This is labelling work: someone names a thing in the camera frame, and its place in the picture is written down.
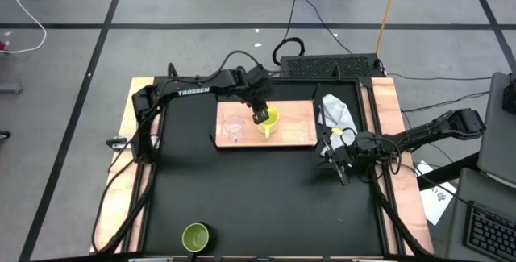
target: wooden table frame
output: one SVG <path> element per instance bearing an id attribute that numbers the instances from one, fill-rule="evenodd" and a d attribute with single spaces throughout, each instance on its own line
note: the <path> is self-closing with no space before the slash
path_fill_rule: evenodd
<path id="1" fill-rule="evenodd" d="M 133 111 L 131 95 L 146 85 L 151 85 L 154 77 L 135 77 L 132 79 L 129 89 L 129 97 L 127 98 L 125 111 L 123 113 L 122 124 L 120 126 L 119 135 L 133 136 L 136 131 L 135 114 Z M 391 78 L 373 78 L 372 91 L 376 102 L 377 115 L 381 126 L 382 134 L 397 134 L 405 130 L 403 125 L 402 113 L 397 100 L 394 82 Z M 365 119 L 370 131 L 374 131 L 373 114 L 368 91 L 362 88 L 362 98 L 364 102 Z M 158 132 L 159 117 L 157 117 L 152 126 L 152 133 Z M 117 163 L 111 168 L 108 176 L 109 180 L 130 160 L 132 153 L 130 150 L 123 152 Z M 406 165 L 412 167 L 412 157 L 408 152 L 403 153 L 403 161 Z M 118 230 L 119 225 L 126 218 L 131 203 L 131 196 L 135 186 L 135 177 L 138 165 L 133 164 L 127 171 L 119 176 L 113 182 L 106 194 L 103 203 L 102 213 L 98 220 L 98 226 L 95 231 L 97 247 L 105 245 L 111 236 Z M 143 168 L 142 181 L 140 185 L 140 193 L 144 189 L 148 173 L 149 165 Z M 391 175 L 391 181 L 396 201 L 397 212 L 401 220 L 405 223 L 410 233 L 419 241 L 419 243 L 429 252 L 434 252 L 432 246 L 430 232 L 428 231 L 427 219 L 422 206 L 421 195 L 419 193 L 418 182 L 414 172 L 408 168 L 401 167 L 397 175 Z M 381 188 L 385 190 L 383 180 L 380 181 Z M 127 249 L 130 252 L 137 251 L 139 236 L 142 230 L 143 211 L 139 213 L 135 220 L 131 238 L 128 241 Z M 393 224 L 384 212 L 385 233 L 387 235 L 389 252 L 397 253 L 397 242 L 393 230 Z M 411 254 L 410 249 L 405 246 L 407 254 Z"/>

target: green bowl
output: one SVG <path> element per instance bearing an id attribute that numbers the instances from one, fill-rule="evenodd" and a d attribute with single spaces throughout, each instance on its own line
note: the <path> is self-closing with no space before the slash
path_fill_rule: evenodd
<path id="1" fill-rule="evenodd" d="M 208 244 L 210 240 L 210 232 L 208 228 L 199 223 L 193 223 L 186 227 L 181 237 L 183 247 L 190 252 L 200 252 Z"/>

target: desk leg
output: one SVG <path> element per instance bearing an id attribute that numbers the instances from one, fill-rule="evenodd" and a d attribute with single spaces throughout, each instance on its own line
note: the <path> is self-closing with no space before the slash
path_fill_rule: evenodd
<path id="1" fill-rule="evenodd" d="M 477 162 L 478 152 L 468 157 L 465 157 L 461 160 L 458 160 L 452 164 L 446 165 L 442 168 L 432 170 L 429 173 L 423 174 L 422 176 L 418 177 L 419 190 L 429 189 L 433 187 L 433 185 L 430 182 L 426 181 L 425 178 L 440 185 L 443 182 L 452 181 L 459 177 L 462 168 L 470 168 L 478 171 L 478 166 L 476 165 Z"/>

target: gray floor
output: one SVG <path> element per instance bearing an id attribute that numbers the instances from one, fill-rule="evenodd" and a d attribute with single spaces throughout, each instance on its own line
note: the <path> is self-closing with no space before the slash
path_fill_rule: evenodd
<path id="1" fill-rule="evenodd" d="M 329 23 L 379 23 L 387 0 L 311 0 Z M 103 23 L 111 0 L 22 0 L 44 23 Z M 499 23 L 516 23 L 510 0 L 488 0 Z M 292 0 L 120 0 L 114 23 L 286 23 Z M 0 0 L 1 23 L 29 23 L 13 0 Z M 317 23 L 316 14 L 298 0 L 293 21 Z M 488 23 L 478 0 L 394 0 L 389 23 Z M 104 144 L 119 130 L 133 77 L 163 75 L 172 61 L 181 75 L 207 74 L 231 50 L 250 52 L 275 69 L 271 52 L 283 29 L 110 30 L 72 138 L 56 191 L 32 259 L 87 254 L 89 234 L 112 152 Z M 353 52 L 374 52 L 378 30 L 334 30 Z M 19 254 L 34 218 L 60 146 L 78 90 L 98 39 L 98 30 L 49 30 L 38 51 L 0 56 L 0 81 L 20 81 L 19 96 L 0 96 L 0 129 L 13 137 L 0 147 L 0 260 Z M 305 40 L 307 54 L 338 54 L 343 49 L 325 30 L 291 30 Z M 504 31 L 516 46 L 516 31 Z M 0 29 L 9 49 L 27 48 L 41 37 L 37 30 Z M 297 53 L 286 46 L 283 55 Z M 414 77 L 484 77 L 510 68 L 492 31 L 388 30 L 380 57 L 388 73 Z M 228 67 L 250 67 L 236 56 Z M 489 81 L 407 81 L 395 78 L 403 109 L 411 109 L 489 89 Z M 472 107 L 483 115 L 487 97 L 408 114 L 413 126 L 446 110 Z M 480 141 L 437 143 L 453 160 L 478 150 Z M 414 161 L 446 164 L 432 147 Z M 447 220 L 431 228 L 443 253 Z"/>

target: keyboard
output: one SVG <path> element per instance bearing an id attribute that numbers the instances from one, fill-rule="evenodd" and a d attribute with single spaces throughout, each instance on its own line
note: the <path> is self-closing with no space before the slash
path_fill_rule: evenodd
<path id="1" fill-rule="evenodd" d="M 516 261 L 516 219 L 478 202 L 466 213 L 464 245 L 499 261 Z"/>

